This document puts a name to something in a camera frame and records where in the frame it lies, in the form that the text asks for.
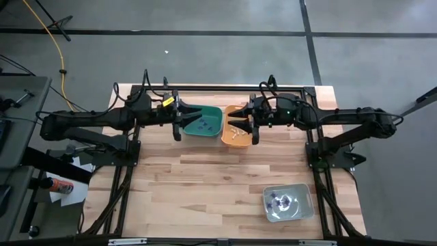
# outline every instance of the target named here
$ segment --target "teal bowl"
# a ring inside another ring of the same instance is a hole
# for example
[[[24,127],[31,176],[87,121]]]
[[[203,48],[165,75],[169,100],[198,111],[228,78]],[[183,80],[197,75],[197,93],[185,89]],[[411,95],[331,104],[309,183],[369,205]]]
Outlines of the teal bowl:
[[[202,109],[202,117],[195,120],[185,127],[184,132],[187,135],[196,135],[204,137],[216,137],[222,128],[223,112],[218,107],[205,105],[191,105],[192,107]]]

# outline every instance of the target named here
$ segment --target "wooden table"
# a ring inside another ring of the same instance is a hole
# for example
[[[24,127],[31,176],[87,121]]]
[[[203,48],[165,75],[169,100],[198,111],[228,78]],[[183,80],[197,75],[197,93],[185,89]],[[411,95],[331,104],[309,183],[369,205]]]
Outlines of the wooden table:
[[[120,85],[125,98],[131,84]],[[321,109],[337,107],[331,86],[316,87]],[[189,104],[244,105],[250,92],[183,92]],[[326,136],[341,126],[324,126]],[[112,128],[103,133],[119,134]],[[274,126],[259,129],[260,141],[247,149],[224,146],[221,138],[182,135],[173,140],[171,125],[141,130],[141,154],[134,168],[123,236],[182,238],[322,238],[312,171],[307,167],[306,133]],[[107,205],[114,167],[92,178],[85,201],[86,230]],[[342,169],[332,170],[337,203],[356,229],[365,234],[354,181]],[[312,219],[271,223],[264,214],[264,187],[305,183],[313,196]],[[326,209],[331,232],[332,213]],[[118,209],[113,217],[116,225]]]

